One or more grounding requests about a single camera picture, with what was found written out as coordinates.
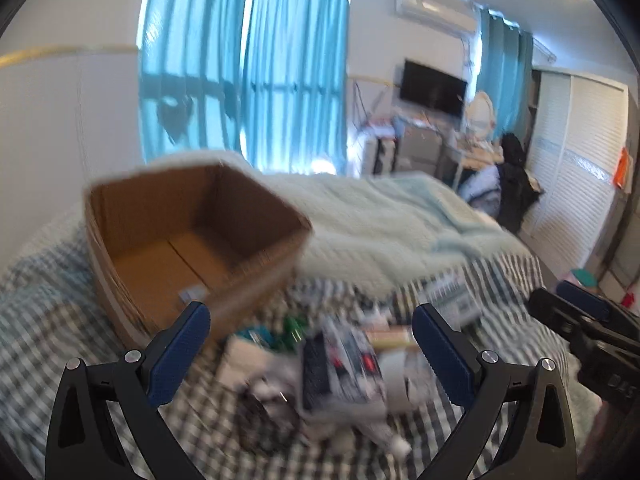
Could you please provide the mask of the white tube with barcode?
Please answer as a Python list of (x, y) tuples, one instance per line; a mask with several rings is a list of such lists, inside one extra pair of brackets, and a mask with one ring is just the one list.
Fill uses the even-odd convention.
[(387, 422), (365, 422), (358, 425), (358, 430), (396, 460), (405, 460), (412, 451), (409, 442), (390, 428)]

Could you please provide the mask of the black wall television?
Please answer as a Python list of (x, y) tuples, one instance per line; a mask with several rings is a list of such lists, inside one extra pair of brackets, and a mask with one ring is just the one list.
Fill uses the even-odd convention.
[(455, 118), (463, 115), (468, 83), (430, 66), (405, 60), (399, 99)]

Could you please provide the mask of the clear plastic bag of items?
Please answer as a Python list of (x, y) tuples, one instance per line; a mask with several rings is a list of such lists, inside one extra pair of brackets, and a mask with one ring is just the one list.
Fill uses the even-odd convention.
[(309, 425), (357, 425), (388, 415), (387, 388), (364, 331), (325, 315), (298, 345), (296, 408)]

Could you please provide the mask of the round vanity mirror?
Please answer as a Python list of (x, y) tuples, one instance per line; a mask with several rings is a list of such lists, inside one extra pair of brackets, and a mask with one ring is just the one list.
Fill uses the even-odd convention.
[(496, 114), (494, 104), (485, 91), (477, 91), (465, 107), (465, 131), (476, 140), (488, 140), (495, 130)]

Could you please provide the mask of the white desk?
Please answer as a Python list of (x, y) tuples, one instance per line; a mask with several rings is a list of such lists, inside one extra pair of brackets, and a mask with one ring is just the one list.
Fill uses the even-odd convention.
[(494, 151), (486, 151), (482, 148), (472, 148), (471, 151), (465, 151), (461, 148), (446, 148), (447, 157), (456, 166), (454, 172), (454, 180), (452, 180), (452, 189), (457, 191), (461, 182), (464, 170), (480, 171), (487, 166), (498, 165), (503, 163), (503, 154)]

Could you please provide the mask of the grey mini fridge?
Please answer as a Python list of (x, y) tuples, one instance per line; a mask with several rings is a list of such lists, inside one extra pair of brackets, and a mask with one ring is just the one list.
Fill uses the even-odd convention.
[(442, 136), (438, 132), (409, 126), (398, 138), (395, 169), (435, 177), (441, 154)]

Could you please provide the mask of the blue window curtain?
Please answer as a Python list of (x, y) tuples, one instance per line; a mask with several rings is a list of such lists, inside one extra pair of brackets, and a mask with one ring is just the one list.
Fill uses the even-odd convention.
[(263, 172), (344, 172), (349, 7), (142, 0), (143, 157), (226, 150)]

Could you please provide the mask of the green snack packet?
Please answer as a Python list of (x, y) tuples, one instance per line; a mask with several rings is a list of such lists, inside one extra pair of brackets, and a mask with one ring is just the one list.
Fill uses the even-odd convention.
[(282, 324), (280, 348), (283, 351), (294, 352), (300, 342), (305, 339), (307, 321), (299, 316), (288, 315)]

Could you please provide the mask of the white folded cloth pad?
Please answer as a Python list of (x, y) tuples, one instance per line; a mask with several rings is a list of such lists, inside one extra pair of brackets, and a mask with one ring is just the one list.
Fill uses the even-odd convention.
[(295, 385), (299, 378), (296, 357), (262, 348), (240, 336), (227, 340), (215, 375), (219, 385), (239, 391), (254, 379), (271, 377)]

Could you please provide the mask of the pale green knit blanket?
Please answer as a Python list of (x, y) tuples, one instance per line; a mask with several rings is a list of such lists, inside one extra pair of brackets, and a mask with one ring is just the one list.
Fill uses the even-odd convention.
[(223, 162), (283, 198), (310, 221), (297, 265), (382, 298), (394, 287), (475, 259), (528, 256), (526, 246), (439, 180), (422, 172), (356, 179), (333, 174), (263, 174), (230, 151), (162, 156), (152, 169)]

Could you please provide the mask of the white air conditioner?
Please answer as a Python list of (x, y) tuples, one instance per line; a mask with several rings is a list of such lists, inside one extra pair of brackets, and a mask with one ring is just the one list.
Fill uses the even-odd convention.
[(450, 35), (465, 37), (477, 33), (475, 13), (466, 6), (457, 10), (433, 0), (395, 0), (395, 8), (403, 18), (446, 30)]

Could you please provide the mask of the checkered bed sheet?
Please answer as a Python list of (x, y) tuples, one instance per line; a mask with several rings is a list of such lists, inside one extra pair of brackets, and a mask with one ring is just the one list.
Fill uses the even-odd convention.
[(300, 278), (248, 318), (220, 381), (217, 310), (179, 304), (125, 342), (84, 231), (1, 278), (1, 437), (34, 479), (573, 479), (562, 339), (533, 257), (474, 259), (385, 297)]

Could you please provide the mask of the black clothes pile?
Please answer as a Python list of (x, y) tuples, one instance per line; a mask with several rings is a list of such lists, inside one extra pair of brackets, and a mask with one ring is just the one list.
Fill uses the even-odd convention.
[(525, 170), (525, 152), (520, 139), (513, 133), (501, 138), (503, 162), (497, 166), (500, 184), (500, 207), (497, 221), (513, 235), (518, 235), (524, 218), (544, 191), (536, 180), (530, 180)]

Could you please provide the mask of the white louvered wardrobe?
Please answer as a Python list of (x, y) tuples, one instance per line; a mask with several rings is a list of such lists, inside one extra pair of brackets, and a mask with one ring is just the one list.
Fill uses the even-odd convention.
[(556, 276), (583, 268), (610, 221), (614, 174), (627, 144), (626, 84), (570, 70), (540, 68), (526, 169), (542, 195), (521, 238)]

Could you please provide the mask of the blue corner curtain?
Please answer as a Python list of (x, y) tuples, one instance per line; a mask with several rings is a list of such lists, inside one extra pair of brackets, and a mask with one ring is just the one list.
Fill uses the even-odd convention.
[(532, 76), (534, 37), (501, 14), (480, 10), (482, 62), (476, 88), (491, 99), (496, 118), (492, 137), (526, 135), (529, 81)]

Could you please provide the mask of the tan barcode box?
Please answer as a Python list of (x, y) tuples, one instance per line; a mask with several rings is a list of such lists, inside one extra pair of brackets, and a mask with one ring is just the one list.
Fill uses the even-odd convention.
[(392, 326), (367, 328), (366, 334), (371, 347), (376, 353), (394, 350), (416, 350), (419, 348), (410, 326)]

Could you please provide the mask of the brown cardboard box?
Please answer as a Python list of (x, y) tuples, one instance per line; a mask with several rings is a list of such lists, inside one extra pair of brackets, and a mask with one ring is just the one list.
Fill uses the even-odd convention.
[(120, 341), (142, 348), (192, 301), (210, 312), (213, 346), (295, 273), (309, 219), (222, 162), (148, 169), (84, 196), (96, 293)]

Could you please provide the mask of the teal foil packet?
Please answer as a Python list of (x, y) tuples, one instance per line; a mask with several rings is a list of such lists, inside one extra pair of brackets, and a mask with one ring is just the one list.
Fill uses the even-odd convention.
[(265, 326), (250, 326), (235, 333), (235, 336), (246, 339), (252, 344), (265, 349), (271, 349), (276, 342), (273, 334)]

